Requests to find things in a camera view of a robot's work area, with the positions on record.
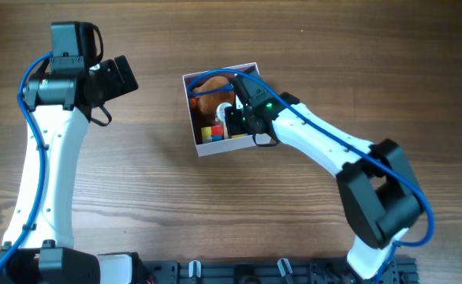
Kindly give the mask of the white box pink interior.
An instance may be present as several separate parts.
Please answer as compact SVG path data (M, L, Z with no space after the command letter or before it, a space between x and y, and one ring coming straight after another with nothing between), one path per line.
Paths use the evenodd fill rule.
M259 73L259 67L256 62L244 63L240 65L234 65L229 67L224 67L225 69L237 69L239 71L245 71L246 69L253 68ZM184 83L184 90L185 88L199 75L205 73L207 71L201 71L197 73L189 73L182 76L182 81ZM192 135L194 139L194 143L196 146L196 151L199 157L206 156L206 155L213 155L218 154L226 151L234 151L243 148L255 147L255 143L252 139L252 136L247 135L238 138L229 138L224 140L219 140L215 142L205 143L202 142L201 137L201 128L204 124L203 117L200 117L195 112L191 110L189 98L187 96L187 91L185 91L187 104L188 104L188 112L192 127ZM271 138L267 134L258 134L256 136L257 142L260 144L266 144L271 142Z

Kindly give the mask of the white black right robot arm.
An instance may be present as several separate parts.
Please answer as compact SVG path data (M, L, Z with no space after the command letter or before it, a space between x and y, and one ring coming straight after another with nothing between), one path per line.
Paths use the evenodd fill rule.
M373 144L314 115L289 93L277 95L256 72L235 73L244 104L241 121L253 133L302 151L335 177L347 223L356 235L347 255L362 279L380 283L393 254L424 211L412 168L391 140Z

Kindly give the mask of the colourful puzzle cube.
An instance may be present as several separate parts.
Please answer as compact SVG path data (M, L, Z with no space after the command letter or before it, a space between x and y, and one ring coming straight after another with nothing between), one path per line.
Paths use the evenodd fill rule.
M220 125L203 127L201 137L204 144L220 141L224 139L224 131Z

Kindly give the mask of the brown plush bear toy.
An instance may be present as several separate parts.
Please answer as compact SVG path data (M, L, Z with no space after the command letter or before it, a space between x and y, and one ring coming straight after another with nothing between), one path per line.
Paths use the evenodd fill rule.
M208 92L214 89L225 87L229 84L229 80L224 76L216 76L205 81L200 87L194 88L193 91ZM216 122L216 113L218 106L222 103L234 104L235 94L233 90L230 91L217 91L214 93L209 93L206 95L191 97L189 99L189 106L191 110L196 112L209 125L215 125Z

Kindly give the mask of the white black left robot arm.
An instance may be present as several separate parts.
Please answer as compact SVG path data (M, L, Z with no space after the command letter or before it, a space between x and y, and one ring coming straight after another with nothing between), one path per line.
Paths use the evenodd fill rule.
M51 26L52 49L23 75L17 102L27 150L13 217L0 248L0 283L132 283L131 253L92 255L74 248L73 190L91 112L138 85L125 57L103 59L98 27Z

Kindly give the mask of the white wooden rattle drum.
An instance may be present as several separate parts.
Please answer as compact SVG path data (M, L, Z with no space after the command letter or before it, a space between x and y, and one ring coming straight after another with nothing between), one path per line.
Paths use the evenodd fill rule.
M225 114L225 111L227 108L233 108L233 105L227 102L220 103L215 113L215 121L222 127L223 138L225 140L229 139L228 129L226 126L226 114Z

